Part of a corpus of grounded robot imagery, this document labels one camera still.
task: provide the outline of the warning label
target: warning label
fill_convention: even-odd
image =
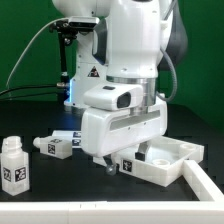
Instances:
[[[95,66],[92,68],[91,72],[88,74],[88,77],[100,77]]]

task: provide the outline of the black cable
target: black cable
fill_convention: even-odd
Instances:
[[[15,88],[11,88],[11,89],[7,89],[4,90],[2,92],[0,92],[0,96],[3,96],[7,93],[13,92],[13,91],[17,91],[17,90],[23,90],[23,89],[43,89],[43,88],[53,88],[53,87],[57,87],[57,85],[55,84],[46,84],[46,85],[30,85],[30,86],[19,86],[19,87],[15,87]]]
[[[57,92],[34,93],[34,94],[27,94],[27,95],[22,95],[22,96],[13,96],[13,97],[7,97],[7,98],[0,99],[0,101],[9,101],[11,99],[18,99],[18,98],[32,97],[32,96],[51,95],[51,94],[57,94]]]

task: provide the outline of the white container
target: white container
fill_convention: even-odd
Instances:
[[[23,152],[21,147],[20,137],[11,136],[3,141],[2,190],[13,196],[30,189],[28,153]]]
[[[72,155],[72,142],[57,137],[35,138],[33,144],[40,149],[40,153],[59,159],[65,159]]]

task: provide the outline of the rectangular white object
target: rectangular white object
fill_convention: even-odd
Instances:
[[[140,179],[168,186],[182,175],[182,164],[186,159],[201,162],[204,147],[166,137],[151,140],[146,160],[135,159],[138,145],[114,153],[119,171]],[[106,166],[103,158],[95,158],[95,163]]]

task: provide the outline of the bottle cap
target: bottle cap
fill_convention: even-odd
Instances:
[[[18,136],[8,137],[6,140],[6,147],[10,149],[18,149],[22,147],[21,138]]]
[[[40,148],[40,138],[35,138],[33,140],[33,145],[37,148]]]

